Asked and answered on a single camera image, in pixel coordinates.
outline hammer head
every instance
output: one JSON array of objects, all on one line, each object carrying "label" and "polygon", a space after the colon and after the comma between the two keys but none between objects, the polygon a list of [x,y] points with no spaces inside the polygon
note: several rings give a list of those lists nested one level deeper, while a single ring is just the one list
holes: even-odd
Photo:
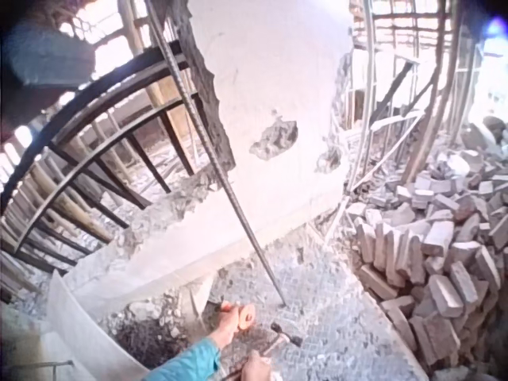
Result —
[{"label": "hammer head", "polygon": [[282,327],[279,324],[275,323],[275,322],[271,323],[270,328],[271,328],[272,331],[278,333],[279,335],[285,335],[285,336],[287,336],[287,338],[289,339],[290,343],[296,345],[299,348],[302,347],[303,339],[300,336],[290,335],[287,332],[284,332]]}]

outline broken wall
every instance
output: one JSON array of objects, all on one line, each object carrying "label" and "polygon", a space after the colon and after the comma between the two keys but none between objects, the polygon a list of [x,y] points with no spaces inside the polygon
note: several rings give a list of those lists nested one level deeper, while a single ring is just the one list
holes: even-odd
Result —
[{"label": "broken wall", "polygon": [[[334,207],[347,157],[331,155],[326,171],[318,162],[340,143],[329,134],[352,51],[348,3],[178,0],[171,11],[206,119],[225,132],[212,140],[219,154],[231,150],[229,179],[261,245]],[[85,310],[101,316],[252,251],[224,191],[210,193],[209,181],[203,172],[184,182],[79,261],[65,280]]]}]

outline hand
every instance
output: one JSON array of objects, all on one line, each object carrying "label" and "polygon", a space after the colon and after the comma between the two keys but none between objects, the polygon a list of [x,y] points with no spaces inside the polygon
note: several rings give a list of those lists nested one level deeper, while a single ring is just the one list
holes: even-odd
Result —
[{"label": "hand", "polygon": [[240,311],[237,306],[230,304],[225,308],[221,308],[219,313],[219,325],[210,335],[220,350],[226,345],[231,344],[233,336],[238,332],[238,322],[240,320]]},{"label": "hand", "polygon": [[270,381],[270,378],[270,359],[261,357],[257,351],[252,351],[241,371],[241,381]]}]

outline plaster wall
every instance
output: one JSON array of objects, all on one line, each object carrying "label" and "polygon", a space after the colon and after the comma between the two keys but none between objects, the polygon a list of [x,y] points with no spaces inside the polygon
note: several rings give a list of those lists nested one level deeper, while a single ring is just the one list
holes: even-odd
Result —
[{"label": "plaster wall", "polygon": [[[190,22],[195,46],[187,44],[186,56],[202,55],[214,75],[218,115],[237,164],[229,177],[261,245],[268,244],[334,207],[341,196],[347,157],[328,174],[316,168],[328,148],[336,81],[343,80],[337,73],[352,49],[348,3],[188,0],[187,7],[190,14],[181,22]],[[193,68],[198,89],[203,69]],[[249,149],[277,117],[296,121],[298,139],[262,160]],[[174,192],[140,212],[122,237],[66,275],[85,310],[101,316],[252,251],[223,190],[207,193],[175,221],[168,216],[181,197]],[[126,241],[136,247],[126,248]]]}]

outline blue sleeve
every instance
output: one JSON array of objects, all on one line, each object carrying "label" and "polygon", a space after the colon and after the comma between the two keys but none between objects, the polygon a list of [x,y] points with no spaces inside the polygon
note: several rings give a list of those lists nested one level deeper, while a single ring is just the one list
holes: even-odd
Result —
[{"label": "blue sleeve", "polygon": [[205,381],[219,368],[220,352],[208,337],[148,373],[143,381]]}]

